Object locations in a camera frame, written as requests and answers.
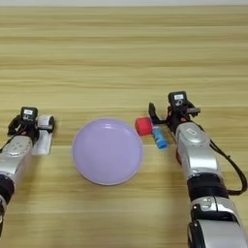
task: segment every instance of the purple plate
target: purple plate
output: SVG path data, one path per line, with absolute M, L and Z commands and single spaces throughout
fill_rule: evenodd
M 114 185 L 139 171 L 143 157 L 140 136 L 126 123 L 98 119 L 75 137 L 73 158 L 77 170 L 92 182 Z

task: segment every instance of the wood grain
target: wood grain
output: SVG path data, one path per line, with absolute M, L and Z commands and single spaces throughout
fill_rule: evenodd
M 170 147 L 143 139 L 142 169 L 114 187 L 78 174 L 71 143 L 99 117 L 133 125 L 149 102 L 165 115 L 168 93 L 186 90 L 247 173 L 247 39 L 247 7 L 0 9 L 1 143 L 22 106 L 58 124 L 51 154 L 34 158 L 9 205 L 1 247 L 187 247 L 189 198 L 167 130 Z M 247 194 L 233 200 L 248 230 Z

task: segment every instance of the red block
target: red block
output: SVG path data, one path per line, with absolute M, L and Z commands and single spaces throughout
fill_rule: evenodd
M 152 134 L 152 123 L 149 117 L 140 117 L 136 119 L 136 130 L 140 136 Z

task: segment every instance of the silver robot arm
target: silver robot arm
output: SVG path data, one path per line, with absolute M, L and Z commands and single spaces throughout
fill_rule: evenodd
M 154 125 L 166 124 L 177 142 L 177 159 L 183 168 L 191 200 L 189 247 L 248 248 L 246 231 L 229 197 L 230 193 L 240 195 L 247 190 L 245 176 L 239 171 L 242 173 L 241 191 L 228 191 L 212 140 L 191 121 L 190 116 L 195 117 L 201 110 L 187 100 L 185 91 L 170 93 L 169 102 L 166 120 L 158 118 L 153 104 L 149 105 L 149 115 Z
M 180 124 L 175 137 L 191 198 L 189 242 L 198 248 L 247 248 L 246 231 L 229 199 L 210 138 L 192 122 Z
M 7 205 L 31 165 L 33 147 L 41 136 L 40 132 L 53 132 L 53 116 L 43 122 L 39 125 L 36 108 L 24 107 L 9 125 L 11 138 L 0 150 L 0 235 Z
M 0 154 L 0 220 L 3 217 L 13 193 L 31 164 L 33 143 L 29 137 L 16 136 Z

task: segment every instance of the red cube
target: red cube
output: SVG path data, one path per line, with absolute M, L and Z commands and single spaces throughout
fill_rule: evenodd
M 152 123 L 149 117 L 140 117 L 136 119 L 136 130 L 140 136 L 152 134 Z

